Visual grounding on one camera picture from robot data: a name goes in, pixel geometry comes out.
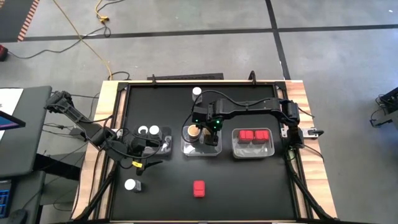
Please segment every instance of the white cylinder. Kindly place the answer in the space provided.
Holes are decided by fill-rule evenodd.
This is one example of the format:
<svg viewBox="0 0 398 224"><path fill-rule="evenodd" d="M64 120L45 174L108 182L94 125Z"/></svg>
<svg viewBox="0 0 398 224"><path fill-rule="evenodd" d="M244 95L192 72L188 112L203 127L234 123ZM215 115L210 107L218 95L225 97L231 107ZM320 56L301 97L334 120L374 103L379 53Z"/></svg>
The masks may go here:
<svg viewBox="0 0 398 224"><path fill-rule="evenodd" d="M138 128L138 133L139 134L147 134L148 133L148 128L147 126L141 126Z"/></svg>
<svg viewBox="0 0 398 224"><path fill-rule="evenodd" d="M162 131L160 130L160 128L156 125L153 125L149 128L149 136L152 139L161 141L162 140Z"/></svg>
<svg viewBox="0 0 398 224"><path fill-rule="evenodd" d="M197 100L196 104L197 104L197 103L201 103L201 97L202 97L202 95L201 95L201 88L195 87L195 88L192 90L192 100L195 102L195 100L198 98L198 96L199 96L199 99Z"/></svg>
<svg viewBox="0 0 398 224"><path fill-rule="evenodd" d="M124 188L126 190L140 192L141 191L141 182L139 182L138 180L128 179L124 183Z"/></svg>

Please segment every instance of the clear plastic container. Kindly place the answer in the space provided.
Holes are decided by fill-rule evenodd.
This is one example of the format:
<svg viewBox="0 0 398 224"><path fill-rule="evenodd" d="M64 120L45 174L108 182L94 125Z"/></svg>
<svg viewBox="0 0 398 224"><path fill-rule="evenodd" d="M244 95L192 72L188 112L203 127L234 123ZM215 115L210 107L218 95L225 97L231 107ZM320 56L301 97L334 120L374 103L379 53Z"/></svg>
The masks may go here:
<svg viewBox="0 0 398 224"><path fill-rule="evenodd" d="M241 144L238 143L239 131L260 131L267 130L269 132L269 139L263 144L254 144L253 142ZM232 147L233 155L237 159L255 159L265 158L272 156L275 153L274 140L272 138L272 132L268 128L237 128L232 131Z"/></svg>
<svg viewBox="0 0 398 224"><path fill-rule="evenodd" d="M188 135L188 127L185 126L182 129L182 133L185 139L189 139ZM217 156L222 150L222 140L221 140L221 131L218 131L218 145L217 146L209 146L204 143L205 134L201 133L199 140L194 143L186 142L181 137L181 151L186 156Z"/></svg>

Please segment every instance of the wooden table frame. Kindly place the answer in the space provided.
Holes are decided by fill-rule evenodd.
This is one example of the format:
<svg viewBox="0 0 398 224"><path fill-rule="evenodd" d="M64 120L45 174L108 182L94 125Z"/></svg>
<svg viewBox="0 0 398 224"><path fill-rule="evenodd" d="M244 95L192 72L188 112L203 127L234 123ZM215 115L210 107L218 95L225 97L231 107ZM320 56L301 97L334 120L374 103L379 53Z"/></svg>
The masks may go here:
<svg viewBox="0 0 398 224"><path fill-rule="evenodd" d="M114 128L120 128L121 120L123 115L124 100L126 98L126 91L121 90L118 93L118 85L120 82L126 81L104 81L101 87L101 93L99 94L95 120L107 118L108 116L117 112L116 120L112 121ZM159 80L157 83L249 83L251 80ZM311 113L310 107L307 100L307 95L305 93L305 88L303 81L301 80L258 80L257 83L272 83L272 82L284 82L286 86L287 96L290 100L298 103L299 107L304 111ZM152 81L128 81L128 83L142 83L148 84ZM116 101L116 95L120 94L120 101ZM282 91L278 91L279 97L282 98ZM301 128L312 128L314 127L312 117L300 112L300 125ZM316 149L320 152L320 147L318 140L305 139L305 144ZM332 217L337 217L335 206L333 203L333 198L331 196L328 177L326 176L326 170L323 165L322 158L314 154L311 151L302 149L300 151L300 156L297 159L301 159L303 167L303 175L305 176L305 181L307 183L307 188L319 203L322 208L327 212L327 214ZM298 170L296 161L293 160L295 170ZM73 212L72 218L76 218L83 211L83 209L88 205L89 197L91 198L95 195L98 190L98 186L101 181L101 173L104 166L104 152L98 152L98 150L91 144L87 147L85 160L82 166L81 176L80 176L80 188L79 193L76 194L75 206L76 209ZM107 172L110 171L112 166L112 161L110 160ZM300 216L302 218L307 218L305 201L303 195L299 188L295 186L295 191L297 194L298 207L300 211ZM109 200L109 187L103 195L101 204L99 205L98 218L106 217L106 209Z"/></svg>

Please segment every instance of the small white cap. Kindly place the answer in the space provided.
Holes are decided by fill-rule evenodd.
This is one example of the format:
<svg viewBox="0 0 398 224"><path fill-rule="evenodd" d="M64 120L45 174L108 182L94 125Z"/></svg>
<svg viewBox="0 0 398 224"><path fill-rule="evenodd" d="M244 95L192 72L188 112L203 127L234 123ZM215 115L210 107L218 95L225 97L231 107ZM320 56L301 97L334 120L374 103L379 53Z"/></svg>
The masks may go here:
<svg viewBox="0 0 398 224"><path fill-rule="evenodd" d="M144 130L145 134L148 133L148 128L147 126L141 126L138 128L138 133L141 134L141 131Z"/></svg>
<svg viewBox="0 0 398 224"><path fill-rule="evenodd" d="M159 127L156 125L153 125L149 128L149 133L150 134L157 134L159 133Z"/></svg>
<svg viewBox="0 0 398 224"><path fill-rule="evenodd" d="M192 93L194 94L194 95L199 95L200 93L201 93L201 88L199 88L199 87L195 87L193 90L192 90Z"/></svg>
<svg viewBox="0 0 398 224"><path fill-rule="evenodd" d="M126 180L126 182L124 183L124 188L126 188L126 190L132 190L136 187L136 181L133 179L128 179Z"/></svg>

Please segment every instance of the yellow tag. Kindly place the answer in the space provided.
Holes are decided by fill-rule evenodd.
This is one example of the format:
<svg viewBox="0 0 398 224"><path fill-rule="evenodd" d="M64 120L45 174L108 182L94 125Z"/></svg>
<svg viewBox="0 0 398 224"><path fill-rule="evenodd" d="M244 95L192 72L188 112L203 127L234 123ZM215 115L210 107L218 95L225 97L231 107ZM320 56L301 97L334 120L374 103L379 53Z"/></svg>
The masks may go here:
<svg viewBox="0 0 398 224"><path fill-rule="evenodd" d="M136 162L136 161L133 161L133 162L132 162L132 165L135 166L135 167L138 167L138 168L141 168L141 167L142 167L142 164L139 163L139 162Z"/></svg>

